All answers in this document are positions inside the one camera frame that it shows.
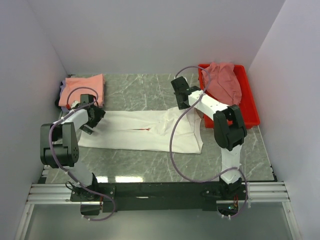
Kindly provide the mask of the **white Coca-Cola t-shirt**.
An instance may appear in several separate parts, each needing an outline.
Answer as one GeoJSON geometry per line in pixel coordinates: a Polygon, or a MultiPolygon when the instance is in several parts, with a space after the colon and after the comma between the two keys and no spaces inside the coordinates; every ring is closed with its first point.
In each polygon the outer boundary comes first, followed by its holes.
{"type": "MultiPolygon", "coordinates": [[[[91,135],[81,133],[78,144],[86,148],[169,152],[170,136],[182,113],[183,110],[177,107],[168,110],[107,111],[91,135]]],[[[181,119],[173,137],[174,153],[201,153],[201,121],[195,109],[181,119]]]]}

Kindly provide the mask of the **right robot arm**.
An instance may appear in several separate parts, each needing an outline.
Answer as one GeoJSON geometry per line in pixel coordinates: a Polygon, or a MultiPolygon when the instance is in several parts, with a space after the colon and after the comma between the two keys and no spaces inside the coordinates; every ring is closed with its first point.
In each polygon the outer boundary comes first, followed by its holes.
{"type": "Polygon", "coordinates": [[[171,85],[178,108],[185,110],[175,122],[169,139],[169,155],[174,169],[185,180],[193,183],[205,182],[205,180],[194,180],[183,175],[173,156],[173,139],[178,124],[188,112],[197,109],[212,119],[214,139],[221,149],[221,172],[208,181],[219,178],[222,183],[219,187],[221,197],[226,200],[232,199],[237,194],[241,181],[245,179],[240,170],[240,154],[247,136],[247,129],[240,107],[221,103],[207,95],[199,87],[189,86],[183,76],[174,78],[171,85]]]}

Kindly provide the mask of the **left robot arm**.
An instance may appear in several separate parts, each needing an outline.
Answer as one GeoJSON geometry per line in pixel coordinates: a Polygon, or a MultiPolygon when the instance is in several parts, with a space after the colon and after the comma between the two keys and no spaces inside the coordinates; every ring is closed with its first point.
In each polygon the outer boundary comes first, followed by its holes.
{"type": "Polygon", "coordinates": [[[75,192],[80,192],[88,201],[96,200],[100,188],[96,176],[85,167],[80,158],[77,130],[91,135],[105,116],[98,107],[98,95],[82,94],[80,102],[69,113],[54,123],[40,127],[40,160],[53,169],[61,169],[74,182],[75,192]]]}

